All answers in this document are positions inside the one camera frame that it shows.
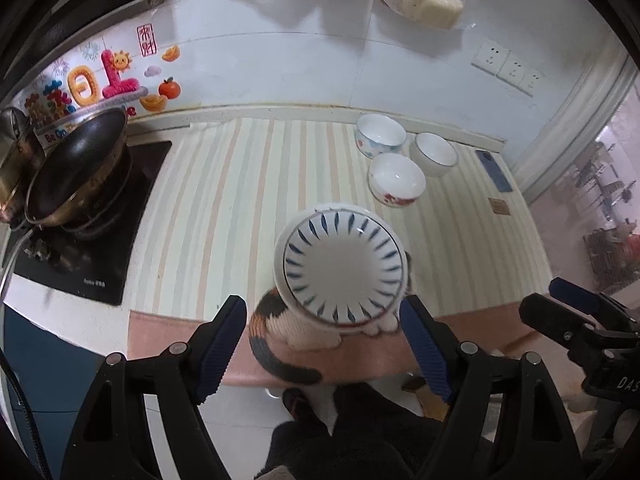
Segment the black induction cooktop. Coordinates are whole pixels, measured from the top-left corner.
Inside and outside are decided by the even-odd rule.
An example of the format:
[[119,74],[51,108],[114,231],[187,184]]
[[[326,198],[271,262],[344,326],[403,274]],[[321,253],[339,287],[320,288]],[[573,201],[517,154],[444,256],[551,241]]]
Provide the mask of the black induction cooktop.
[[36,233],[14,274],[60,292],[119,306],[134,240],[169,141],[127,146],[89,206],[72,221]]

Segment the black frying pan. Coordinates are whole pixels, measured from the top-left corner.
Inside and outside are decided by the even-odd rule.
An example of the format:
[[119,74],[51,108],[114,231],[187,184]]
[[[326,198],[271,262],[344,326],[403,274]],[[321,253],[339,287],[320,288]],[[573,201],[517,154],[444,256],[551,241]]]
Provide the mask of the black frying pan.
[[55,145],[30,182],[24,208],[32,226],[62,226],[84,210],[122,157],[128,117],[100,110]]

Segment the white wall socket panel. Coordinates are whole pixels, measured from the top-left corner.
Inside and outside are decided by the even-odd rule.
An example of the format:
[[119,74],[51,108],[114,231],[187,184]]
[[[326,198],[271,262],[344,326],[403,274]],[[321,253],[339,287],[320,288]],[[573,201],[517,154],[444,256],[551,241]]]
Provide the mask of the white wall socket panel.
[[474,54],[471,65],[494,76],[526,96],[534,96],[544,75],[522,62],[510,49],[485,39]]

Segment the striped table mat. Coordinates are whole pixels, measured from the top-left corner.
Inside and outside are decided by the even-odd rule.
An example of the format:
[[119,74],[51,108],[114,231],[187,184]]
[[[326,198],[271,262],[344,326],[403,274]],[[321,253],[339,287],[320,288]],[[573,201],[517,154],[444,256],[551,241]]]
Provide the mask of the striped table mat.
[[[434,314],[548,288],[550,264],[524,198],[498,192],[469,146],[458,146],[457,166],[429,180],[414,204],[392,208],[369,190],[351,125],[240,118],[166,139],[130,257],[128,309],[207,320],[230,295],[256,304],[272,286],[280,233],[299,211],[327,203],[366,208],[394,229]],[[505,200],[510,216],[494,214],[489,197]]]

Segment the plain white bowl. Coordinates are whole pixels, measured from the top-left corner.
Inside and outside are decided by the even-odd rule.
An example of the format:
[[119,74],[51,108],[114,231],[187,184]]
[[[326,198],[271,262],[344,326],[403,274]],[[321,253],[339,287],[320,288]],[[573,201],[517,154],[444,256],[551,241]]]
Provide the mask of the plain white bowl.
[[428,178],[440,178],[458,164],[459,156],[454,147],[435,133],[416,135],[410,145],[410,158]]

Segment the white bowl red flowers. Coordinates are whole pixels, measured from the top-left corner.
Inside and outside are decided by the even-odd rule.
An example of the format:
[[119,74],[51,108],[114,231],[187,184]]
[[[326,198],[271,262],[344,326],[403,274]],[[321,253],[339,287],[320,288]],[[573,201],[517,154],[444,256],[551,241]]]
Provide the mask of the white bowl red flowers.
[[368,185],[382,204],[401,208],[415,203],[426,190],[426,177],[410,158],[383,153],[371,160]]

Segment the white plate grey scroll pattern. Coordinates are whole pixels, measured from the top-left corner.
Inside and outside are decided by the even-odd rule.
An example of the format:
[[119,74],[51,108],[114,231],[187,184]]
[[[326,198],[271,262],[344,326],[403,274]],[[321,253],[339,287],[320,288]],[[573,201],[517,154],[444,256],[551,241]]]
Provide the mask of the white plate grey scroll pattern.
[[321,301],[320,304],[286,306],[277,316],[278,331],[283,337],[326,337],[329,334],[366,334],[376,337],[396,332],[399,327],[399,304],[380,309],[370,302],[341,306]]

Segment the metal pot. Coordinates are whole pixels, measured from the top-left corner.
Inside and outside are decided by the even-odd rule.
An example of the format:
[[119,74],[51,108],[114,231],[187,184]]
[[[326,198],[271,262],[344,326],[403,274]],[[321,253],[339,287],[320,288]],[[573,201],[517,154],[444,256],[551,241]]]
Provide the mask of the metal pot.
[[32,121],[17,107],[1,111],[1,221],[18,222],[26,195],[44,161]]

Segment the calico cat picture mat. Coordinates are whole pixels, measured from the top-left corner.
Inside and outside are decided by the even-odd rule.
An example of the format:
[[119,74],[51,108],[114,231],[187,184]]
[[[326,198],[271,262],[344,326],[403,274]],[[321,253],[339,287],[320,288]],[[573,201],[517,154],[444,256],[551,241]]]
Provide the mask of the calico cat picture mat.
[[[573,391],[584,374],[570,362],[559,344],[524,325],[518,304],[447,315],[442,322],[459,340],[470,340],[494,356],[518,358],[539,353],[562,393]],[[232,386],[271,387],[338,385],[419,369],[398,320],[367,333],[328,332],[286,310],[273,292],[253,309],[224,383]]]

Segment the blue smartphone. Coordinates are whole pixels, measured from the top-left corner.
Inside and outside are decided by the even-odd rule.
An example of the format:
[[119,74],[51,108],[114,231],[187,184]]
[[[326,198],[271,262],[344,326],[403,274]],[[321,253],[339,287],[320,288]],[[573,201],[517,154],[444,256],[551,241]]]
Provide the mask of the blue smartphone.
[[490,180],[494,182],[497,190],[500,193],[511,193],[513,191],[512,185],[510,185],[508,178],[498,165],[494,155],[484,150],[476,150],[475,154],[485,169],[486,174],[490,177]]

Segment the colourful wall sticker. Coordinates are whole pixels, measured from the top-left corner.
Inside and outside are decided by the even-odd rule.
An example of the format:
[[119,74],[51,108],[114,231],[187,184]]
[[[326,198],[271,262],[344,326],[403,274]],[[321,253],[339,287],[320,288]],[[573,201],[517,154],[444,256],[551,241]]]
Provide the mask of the colourful wall sticker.
[[97,36],[54,60],[13,103],[50,148],[89,115],[119,107],[128,117],[160,114],[180,98],[178,44],[162,46],[151,23],[134,28],[131,47]]

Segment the small brown card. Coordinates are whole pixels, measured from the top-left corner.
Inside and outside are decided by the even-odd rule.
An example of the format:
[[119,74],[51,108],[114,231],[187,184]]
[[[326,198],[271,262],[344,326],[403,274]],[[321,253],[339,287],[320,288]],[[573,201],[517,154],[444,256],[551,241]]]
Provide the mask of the small brown card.
[[498,214],[498,216],[510,216],[510,207],[505,200],[489,197],[488,202],[494,214]]

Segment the white bowl blue flowers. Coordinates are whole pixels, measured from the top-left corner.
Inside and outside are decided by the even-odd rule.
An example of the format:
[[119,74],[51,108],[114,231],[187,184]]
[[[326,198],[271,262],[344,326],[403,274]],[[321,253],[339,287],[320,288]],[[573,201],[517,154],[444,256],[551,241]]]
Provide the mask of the white bowl blue flowers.
[[367,158],[372,159],[383,153],[398,153],[406,141],[405,128],[385,115],[365,114],[356,122],[356,147]]

